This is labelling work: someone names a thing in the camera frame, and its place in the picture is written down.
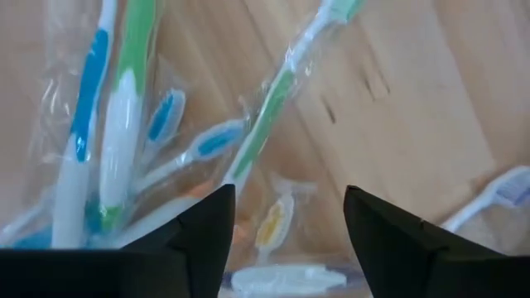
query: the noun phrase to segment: light blue toothbrush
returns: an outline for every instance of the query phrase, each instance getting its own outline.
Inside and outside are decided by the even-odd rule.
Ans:
[[[141,194],[175,171],[195,161],[210,161],[220,156],[228,148],[238,143],[243,138],[244,133],[245,121],[240,119],[229,120],[202,132],[185,152],[140,179],[134,187],[134,193]]]
[[[55,188],[53,248],[78,248],[83,242],[89,162],[96,133],[99,94],[113,48],[116,11],[117,0],[103,0],[98,30],[86,57],[71,134]]]
[[[140,161],[141,169],[149,166],[161,148],[176,135],[185,108],[186,94],[181,90],[169,90],[150,121]]]

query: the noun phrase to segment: clear plastic packaging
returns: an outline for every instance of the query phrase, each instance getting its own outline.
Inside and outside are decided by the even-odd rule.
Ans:
[[[20,219],[4,227],[3,233],[0,234],[0,245],[12,248],[51,246],[53,203],[50,202],[55,196],[50,194],[55,192],[57,173],[64,160],[64,149],[74,118],[84,58],[89,51],[90,42],[94,39],[100,10],[96,2],[83,0],[48,0],[47,4],[49,13],[46,23],[49,29],[46,31],[47,68],[44,74],[47,88],[41,101],[41,115],[32,139],[30,156],[32,168],[27,177],[27,184],[30,187],[24,195],[24,200],[31,201],[33,209],[26,214],[20,214]],[[116,84],[113,83],[115,82],[113,74],[118,64],[117,55],[120,47],[120,43],[116,42],[106,79],[108,83],[101,90],[100,117],[95,125],[96,149],[91,154],[93,165],[89,175],[90,192],[85,206],[84,221],[86,241],[82,248],[120,248],[132,241],[131,239],[163,224],[168,218],[166,211],[169,210],[170,214],[177,215],[219,185],[233,182],[238,187],[238,212],[237,225],[234,228],[234,245],[227,266],[227,280],[228,276],[245,268],[279,266],[290,268],[289,270],[296,269],[296,274],[305,275],[314,272],[316,276],[323,277],[340,275],[342,281],[339,287],[335,287],[337,285],[332,283],[334,288],[331,289],[332,291],[326,289],[326,295],[341,295],[345,291],[348,294],[352,291],[366,291],[365,287],[362,287],[362,274],[349,243],[342,210],[337,209],[337,204],[329,204],[328,201],[336,194],[334,187],[326,179],[323,170],[325,167],[318,161],[319,157],[315,151],[296,152],[293,149],[295,143],[301,147],[310,147],[311,144],[304,143],[307,142],[306,138],[296,139],[297,133],[306,133],[296,126],[296,122],[295,125],[291,122],[296,113],[282,113],[284,106],[288,108],[291,105],[292,101],[289,99],[295,96],[302,82],[311,74],[315,52],[328,42],[330,32],[348,23],[357,12],[360,2],[352,2],[347,7],[347,13],[337,15],[333,14],[336,11],[330,10],[332,4],[333,2],[327,0],[322,3],[311,25],[300,34],[296,43],[289,47],[272,82],[263,84],[258,92],[258,99],[252,97],[239,102],[237,95],[243,91],[236,89],[235,84],[225,84],[223,80],[229,78],[224,77],[223,71],[216,74],[216,77],[210,75],[211,69],[207,67],[203,69],[203,65],[189,66],[188,60],[184,58],[177,62],[172,60],[174,52],[179,52],[181,56],[187,54],[196,58],[195,55],[199,54],[195,51],[199,51],[202,56],[190,60],[199,61],[197,62],[199,64],[205,61],[208,63],[208,59],[204,57],[208,58],[208,54],[211,54],[208,51],[210,49],[207,49],[211,45],[205,46],[198,42],[185,49],[185,43],[190,36],[205,33],[182,29],[184,24],[189,24],[175,21],[181,17],[178,15],[169,17],[169,20],[162,19],[160,30],[166,31],[167,36],[174,36],[174,41],[163,44],[163,49],[160,51],[151,48],[150,62],[153,67],[147,76],[150,78],[147,80],[151,82],[146,85],[145,103],[142,106],[144,117],[135,148],[139,152],[145,151],[148,147],[153,151],[147,156],[137,154],[135,158],[137,168],[131,174],[133,177],[131,194],[128,195],[127,201],[120,205],[123,208],[120,220],[111,224],[110,231],[104,231],[99,203],[101,172],[99,164],[102,156],[100,148],[104,138],[104,126],[108,120],[104,119],[108,98]],[[172,9],[166,9],[165,14],[179,10],[176,9],[174,2],[168,2],[168,5]],[[123,15],[124,10],[125,7],[118,9],[119,16]],[[116,31],[115,37],[116,41],[122,40],[120,30]],[[155,40],[156,38],[153,37],[150,42],[154,44]],[[219,54],[215,48],[211,51]],[[238,66],[240,65],[234,67],[236,69],[234,72],[240,71],[242,72],[239,74],[240,77],[244,77],[246,75],[242,71],[244,69],[239,69]],[[214,87],[208,90],[201,88],[201,80],[215,80],[215,84],[212,84]],[[177,125],[176,133],[171,125],[168,129],[154,129],[159,133],[153,135],[165,137],[161,139],[161,143],[151,147],[147,144],[152,131],[150,128],[155,127],[154,123],[157,122],[155,120],[157,117],[153,115],[165,111],[163,103],[170,95],[182,98],[179,90],[185,94],[183,104],[185,111],[181,124]],[[217,97],[232,101],[216,103],[214,99]],[[205,114],[204,110],[207,108],[209,112]],[[214,146],[217,142],[211,142],[213,145],[207,142],[208,139],[214,140],[217,137],[223,139],[219,142],[225,145],[223,150]],[[246,145],[237,146],[239,141],[243,141]],[[252,175],[257,179],[252,179],[244,187],[253,167],[255,171]],[[168,175],[166,170],[157,172],[161,168],[163,170],[169,168],[175,173]],[[274,178],[269,174],[260,175],[263,172],[276,172],[288,179]],[[321,175],[307,175],[316,172]],[[152,173],[155,173],[152,177],[161,179],[145,182],[148,187],[137,186],[141,183],[139,181]],[[296,182],[297,180],[311,182],[300,183]],[[290,227],[285,228],[282,233],[285,241],[268,246],[266,250],[262,250],[261,257],[258,257],[259,249],[256,249],[255,240],[260,223],[269,213],[273,216],[274,210],[271,210],[271,207],[278,200],[279,204],[289,207],[288,198],[292,199],[291,202],[294,204],[291,205]],[[312,292],[305,289],[304,294],[319,292],[324,295],[321,289],[322,287],[311,290]],[[230,295],[253,295],[248,291],[241,293],[232,290],[231,284],[223,289]]]
[[[173,62],[155,47],[158,24],[162,17],[167,17],[164,16],[167,14],[164,1],[145,3],[135,0],[126,4],[104,0],[101,6],[98,3],[81,0],[46,2],[46,69],[42,77],[46,91],[42,95],[40,115],[31,140],[30,169],[26,175],[29,187],[22,197],[23,201],[29,202],[30,208],[2,227],[0,246],[25,249],[116,248],[116,242],[123,239],[123,234],[130,235],[129,226],[137,229],[139,224],[145,223],[142,219],[149,220],[149,215],[160,215],[160,210],[174,217],[190,207],[185,202],[190,199],[196,201],[211,192],[222,178],[233,147],[247,131],[248,116],[243,112],[232,113],[232,117],[218,122],[186,116],[187,98],[193,97],[196,89],[177,74]],[[135,10],[128,5],[146,7]],[[145,11],[152,8],[153,18],[147,20]],[[122,20],[122,25],[115,20]],[[143,33],[128,33],[134,29],[131,26],[135,20],[152,22],[152,29]],[[144,41],[134,39],[142,35]],[[128,55],[143,56],[142,52],[130,54],[133,52],[131,46],[138,42],[141,43],[138,45],[140,48],[146,47],[146,55],[144,62],[135,65],[141,59]],[[102,62],[105,60],[109,61],[108,67]],[[128,108],[131,104],[123,101],[129,100],[130,94],[119,91],[123,87],[123,77],[131,73],[129,70],[134,72],[137,80],[137,86],[129,89],[143,90],[137,94],[141,103],[136,112]],[[86,89],[95,92],[91,97],[85,96]],[[122,101],[116,107],[123,106],[118,110],[126,112],[123,116],[127,121],[132,119],[136,124],[129,126],[128,122],[119,120],[121,116],[116,111],[108,108],[113,100],[116,101],[113,97]],[[88,138],[78,133],[78,127],[84,128],[84,125],[87,125]],[[122,131],[110,133],[110,141],[105,141],[106,133],[116,129]],[[129,134],[137,134],[137,140],[123,139]],[[119,137],[122,142],[113,141]],[[65,147],[75,149],[72,151],[74,158],[65,154]],[[113,154],[110,159],[104,157],[108,156],[106,151],[109,150]],[[113,150],[118,150],[118,154],[114,154]],[[78,163],[76,160],[81,153],[83,158],[79,158]],[[132,160],[124,160],[121,155]],[[102,167],[102,162],[111,167]],[[68,171],[64,171],[65,163],[74,166],[67,166]],[[81,177],[77,175],[80,173],[78,165],[83,163],[88,170]],[[116,165],[130,176],[122,179],[123,174],[108,171],[115,171]],[[115,185],[129,185],[126,198],[116,205],[119,207],[116,214],[102,208],[101,190],[108,188],[102,186],[102,180],[114,181]],[[86,191],[82,191],[81,187],[65,188],[65,185],[79,183],[86,184]],[[79,210],[61,221],[61,227],[66,227],[67,233],[57,231],[55,222],[65,214],[62,209],[71,210],[73,195],[63,195],[69,199],[64,200],[65,207],[57,207],[64,205],[64,202],[57,204],[58,190],[63,194],[68,193],[65,190],[74,191],[75,196],[86,192],[86,199],[75,202]],[[180,207],[175,209],[171,206],[172,202],[178,202]],[[112,215],[111,220],[105,218],[109,215]],[[155,216],[155,220],[149,222],[151,226],[148,224],[149,227],[139,230],[148,233],[149,229],[163,225],[164,221],[163,216]],[[74,228],[78,231],[72,231],[71,226],[75,225],[79,226]],[[67,241],[60,240],[58,242],[62,244],[54,245],[56,234],[64,234]]]
[[[516,166],[491,180],[441,226],[508,255],[528,254],[530,167]]]
[[[364,275],[351,248],[324,248],[323,241],[332,244],[348,236],[332,230],[334,225],[327,221],[326,212],[316,220],[319,207],[325,204],[318,184],[279,175],[269,180],[274,195],[263,205],[265,212],[254,216],[257,220],[252,223],[242,220],[241,215],[236,218],[236,228],[243,230],[238,235],[243,236],[233,244],[222,296],[306,297],[366,291]],[[338,224],[345,225],[344,216],[337,218]]]

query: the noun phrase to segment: plastic wrapper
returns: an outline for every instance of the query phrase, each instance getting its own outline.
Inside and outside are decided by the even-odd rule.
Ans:
[[[240,210],[236,218],[221,296],[365,293],[364,275],[353,250],[347,248],[348,236],[336,231],[337,225],[345,228],[344,216],[330,219],[322,208],[327,196],[318,184],[325,182],[300,182],[273,174],[269,183],[273,193],[260,198],[266,203],[259,215],[245,220]],[[344,246],[336,247],[342,240]]]
[[[359,10],[361,2],[352,3],[341,14],[333,2],[322,2],[288,47],[271,83],[248,101],[259,103],[259,113],[224,178],[236,185],[238,213],[221,296],[368,295],[342,210],[335,209],[336,202],[328,204],[334,195],[325,166],[308,149],[311,144],[296,152],[290,145],[298,140],[282,131],[296,125],[292,112],[282,111],[311,75],[320,50]],[[265,174],[260,191],[250,190],[246,182],[253,166],[278,174]]]
[[[529,194],[530,167],[493,174],[441,227],[504,254],[528,253]]]
[[[153,210],[182,212],[190,207],[190,202],[196,202],[198,198],[209,194],[223,176],[232,147],[240,142],[246,132],[248,117],[243,112],[233,113],[221,121],[186,116],[186,98],[194,95],[195,87],[178,75],[172,61],[160,54],[155,47],[160,20],[167,17],[164,1],[156,1],[153,18],[150,20],[142,20],[145,9],[129,9],[128,4],[114,0],[101,3],[102,5],[99,2],[80,0],[48,0],[45,4],[46,68],[41,72],[45,92],[31,139],[28,157],[30,166],[25,181],[28,187],[22,197],[30,207],[13,216],[10,223],[2,227],[0,245],[3,247],[119,248],[116,243],[124,238],[121,237],[122,234],[130,232],[128,228],[137,228],[138,223],[142,225],[142,219],[152,215]],[[142,1],[128,3],[149,6]],[[102,16],[112,14],[109,12],[113,10],[115,16],[110,19],[115,25],[102,22]],[[135,54],[145,56],[145,61],[140,66],[134,64],[139,61],[134,59],[136,57],[127,57],[131,55],[130,50],[121,52],[123,48],[140,42],[134,38],[142,33],[128,34],[131,29],[128,28],[131,26],[130,19],[134,17],[142,22],[152,22],[152,29],[143,33],[146,37],[144,44],[139,46],[145,46],[147,54]],[[113,30],[102,32],[105,24],[108,29]],[[97,59],[102,52],[107,55],[107,63]],[[119,91],[123,87],[122,78],[132,72],[124,66],[128,59],[133,62],[130,67],[135,76],[140,77],[136,83],[144,85],[135,88],[136,91],[141,90],[137,92],[137,96],[142,103],[134,111],[130,109],[129,103],[123,101],[131,95]],[[137,67],[143,69],[140,75],[137,74]],[[83,81],[87,80],[85,77],[89,76],[87,72],[104,73],[101,84],[90,86],[97,96],[95,100],[90,100],[92,105],[88,108],[84,105],[87,100],[81,103],[86,89],[90,89],[83,86]],[[117,91],[122,92],[121,95],[118,94],[120,96],[116,96]],[[122,100],[115,104],[118,108],[109,107],[113,97]],[[90,108],[95,111],[96,117],[81,115],[90,120],[86,124],[89,137],[80,137],[77,129],[83,126],[79,124],[79,118],[83,117],[79,117],[79,111],[90,111]],[[127,120],[133,119],[138,123],[132,125],[132,128],[130,125],[120,127],[121,116],[111,109],[127,111],[124,115]],[[105,133],[109,130],[114,130],[110,141],[105,140]],[[123,139],[123,136],[131,133],[137,134],[137,140]],[[116,138],[122,138],[121,143],[113,143]],[[75,151],[72,156],[67,156],[65,148],[72,145],[69,144],[72,139],[75,140]],[[117,154],[111,152],[114,156],[103,161],[105,154],[108,155],[105,151],[115,150],[116,145],[126,148],[127,152],[121,149]],[[88,178],[83,179],[87,195],[86,203],[81,203],[82,234],[74,245],[68,243],[54,246],[54,220],[57,218],[59,197],[57,193],[58,189],[61,190],[60,187],[64,188],[57,185],[64,179],[61,178],[61,173],[66,161],[75,161],[81,153],[88,169],[83,174]],[[124,163],[120,155],[133,156],[132,164],[126,165],[121,172],[109,172],[116,170],[116,165]],[[122,181],[123,172],[128,175],[125,182]],[[78,173],[74,169],[67,174],[76,176]],[[118,216],[113,216],[111,220],[106,220],[105,216],[112,215],[112,212],[102,208],[101,190],[105,187],[102,187],[101,180],[113,181],[115,185],[129,185],[126,197],[115,204],[119,207]],[[73,185],[71,181],[68,180],[66,184]],[[80,187],[72,190],[78,196],[84,192]],[[171,209],[173,201],[179,201],[178,210]],[[142,227],[140,231],[150,232],[149,229],[164,224],[161,220],[165,219],[156,218],[154,222],[150,222],[152,226],[147,229]],[[71,225],[74,225],[74,221],[79,221],[79,216],[64,220]]]

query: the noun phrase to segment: blue toothbrush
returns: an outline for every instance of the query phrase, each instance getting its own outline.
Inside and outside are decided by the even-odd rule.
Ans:
[[[134,193],[141,194],[144,190],[154,186],[175,171],[190,165],[194,161],[210,161],[220,156],[228,148],[239,142],[243,138],[244,133],[244,120],[230,120],[218,124],[206,132],[202,132],[191,143],[188,150],[151,171],[145,178],[140,179],[134,187]]]
[[[103,0],[98,30],[84,64],[74,121],[55,188],[53,248],[79,248],[83,243],[89,162],[96,133],[99,95],[113,48],[117,5],[117,0]]]

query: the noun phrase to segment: toothbrush head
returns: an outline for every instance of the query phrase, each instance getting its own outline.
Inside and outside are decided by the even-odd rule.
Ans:
[[[230,120],[201,133],[191,146],[195,158],[209,161],[239,142],[245,133],[243,120]]]
[[[502,183],[497,185],[495,202],[516,208],[530,199],[530,167],[518,166],[499,178]]]
[[[341,23],[347,23],[359,12],[365,0],[331,0],[330,16]]]
[[[268,210],[256,235],[257,249],[271,252],[283,244],[291,227],[294,204],[291,195],[283,195]]]
[[[150,142],[166,142],[181,124],[186,108],[186,94],[171,89],[160,102],[152,116],[147,138]]]

